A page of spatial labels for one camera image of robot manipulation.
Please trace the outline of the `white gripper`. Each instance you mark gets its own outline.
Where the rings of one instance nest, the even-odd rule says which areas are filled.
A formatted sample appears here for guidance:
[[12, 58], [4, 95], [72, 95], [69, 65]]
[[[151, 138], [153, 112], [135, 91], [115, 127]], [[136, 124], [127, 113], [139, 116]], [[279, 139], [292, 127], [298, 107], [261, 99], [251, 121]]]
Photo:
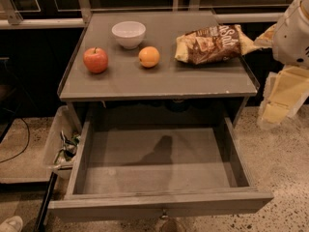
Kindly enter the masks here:
[[309, 0], [294, 0], [254, 45], [272, 48], [273, 58], [285, 64], [268, 75], [259, 108], [257, 123], [270, 130], [294, 117], [309, 97]]

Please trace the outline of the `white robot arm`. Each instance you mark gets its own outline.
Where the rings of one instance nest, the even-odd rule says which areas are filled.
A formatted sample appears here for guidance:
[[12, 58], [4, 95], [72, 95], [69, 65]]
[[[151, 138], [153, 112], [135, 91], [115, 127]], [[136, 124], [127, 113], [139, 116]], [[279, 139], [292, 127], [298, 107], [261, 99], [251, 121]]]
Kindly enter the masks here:
[[259, 108], [258, 125], [270, 130], [294, 117], [309, 96], [309, 0], [294, 0], [254, 45], [271, 48], [284, 65], [268, 75]]

